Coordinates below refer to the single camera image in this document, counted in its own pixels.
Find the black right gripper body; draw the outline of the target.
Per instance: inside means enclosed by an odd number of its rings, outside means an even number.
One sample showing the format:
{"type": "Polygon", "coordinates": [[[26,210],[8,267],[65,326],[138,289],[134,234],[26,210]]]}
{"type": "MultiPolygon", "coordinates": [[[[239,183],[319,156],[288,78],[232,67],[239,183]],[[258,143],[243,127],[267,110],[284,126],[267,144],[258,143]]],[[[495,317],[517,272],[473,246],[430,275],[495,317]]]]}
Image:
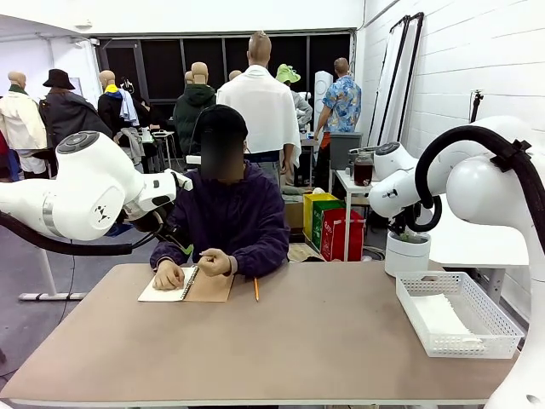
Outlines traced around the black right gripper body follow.
{"type": "Polygon", "coordinates": [[[407,222],[405,220],[406,208],[389,219],[389,231],[397,235],[405,233],[407,222]]]}

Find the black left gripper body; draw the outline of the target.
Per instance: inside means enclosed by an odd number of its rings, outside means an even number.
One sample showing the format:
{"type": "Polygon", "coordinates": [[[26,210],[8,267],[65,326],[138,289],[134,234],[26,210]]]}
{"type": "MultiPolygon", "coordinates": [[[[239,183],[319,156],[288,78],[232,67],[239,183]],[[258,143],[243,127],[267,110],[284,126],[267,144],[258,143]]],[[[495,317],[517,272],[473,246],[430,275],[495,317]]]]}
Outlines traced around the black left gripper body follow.
{"type": "Polygon", "coordinates": [[[163,226],[159,232],[159,238],[165,243],[174,245],[180,250],[179,245],[183,245],[186,249],[192,244],[191,238],[183,230],[168,225],[163,226]]]}

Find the person's left hand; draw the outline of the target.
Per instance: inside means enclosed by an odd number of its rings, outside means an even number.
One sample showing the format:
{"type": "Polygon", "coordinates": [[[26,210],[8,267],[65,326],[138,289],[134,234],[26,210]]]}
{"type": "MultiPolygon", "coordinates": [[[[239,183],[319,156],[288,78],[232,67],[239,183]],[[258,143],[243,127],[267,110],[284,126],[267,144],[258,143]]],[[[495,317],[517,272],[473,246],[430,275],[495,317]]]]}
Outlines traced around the person's left hand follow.
{"type": "Polygon", "coordinates": [[[210,248],[200,253],[198,268],[209,277],[230,275],[232,263],[230,256],[219,249],[210,248]]]}

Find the person's right hand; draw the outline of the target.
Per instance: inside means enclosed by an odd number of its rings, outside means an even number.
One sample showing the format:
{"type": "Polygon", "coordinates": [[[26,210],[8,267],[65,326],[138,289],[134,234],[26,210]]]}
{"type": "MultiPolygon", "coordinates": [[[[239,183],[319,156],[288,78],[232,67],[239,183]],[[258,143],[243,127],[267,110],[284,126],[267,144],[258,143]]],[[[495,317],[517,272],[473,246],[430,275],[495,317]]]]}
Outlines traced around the person's right hand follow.
{"type": "Polygon", "coordinates": [[[153,288],[159,291],[178,290],[185,283],[185,275],[182,268],[175,262],[164,259],[157,267],[153,288]]]}

